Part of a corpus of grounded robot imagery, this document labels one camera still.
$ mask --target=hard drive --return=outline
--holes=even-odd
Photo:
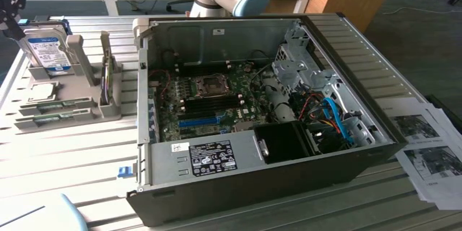
[[[34,67],[44,67],[50,76],[74,74],[72,64],[78,64],[75,53],[66,39],[70,33],[66,22],[23,22],[26,38],[19,41]]]

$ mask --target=gray plastic stand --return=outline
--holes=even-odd
[[[112,98],[108,105],[100,105],[102,88],[100,73],[102,65],[91,66],[83,50],[83,38],[80,35],[67,37],[67,45],[76,55],[79,64],[72,65],[74,74],[54,76],[52,80],[59,81],[60,87],[56,89],[56,100],[50,102],[28,103],[27,100],[20,104],[19,112],[23,116],[16,119],[15,125],[22,133],[44,131],[63,127],[79,126],[83,124],[114,121],[120,118],[120,89],[122,89],[122,66],[114,64],[112,72]],[[38,83],[50,82],[50,75],[44,67],[30,67],[32,75],[30,89]],[[50,111],[40,110],[40,106],[52,105],[56,102],[66,102],[78,98],[87,98],[84,102],[76,102],[72,107],[54,109]],[[34,119],[40,115],[50,115],[87,109],[87,113],[78,113],[72,120],[60,120],[59,122],[44,122],[36,124]]]

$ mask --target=blue pcie slot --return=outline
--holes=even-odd
[[[179,127],[204,126],[206,124],[219,124],[219,117],[203,118],[198,120],[180,121]]]

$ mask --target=paper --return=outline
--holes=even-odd
[[[409,144],[395,157],[419,199],[439,209],[462,209],[462,136],[433,104],[415,98],[378,100]]]

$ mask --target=gray table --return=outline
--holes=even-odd
[[[415,96],[425,102],[346,19],[335,14],[310,17],[373,97]],[[30,80],[28,63],[19,53],[0,89],[0,209],[63,192],[92,230],[453,230],[462,225],[459,211],[438,211],[433,203],[419,200],[401,165],[389,161],[369,168],[347,184],[162,228],[143,227],[126,199],[118,197],[135,179],[116,180],[118,167],[128,165],[138,152],[134,18],[67,17],[74,33],[86,39],[84,50],[92,63],[103,55],[99,31],[111,33],[112,52],[124,63],[119,121],[15,135],[8,119],[15,115],[7,114]]]

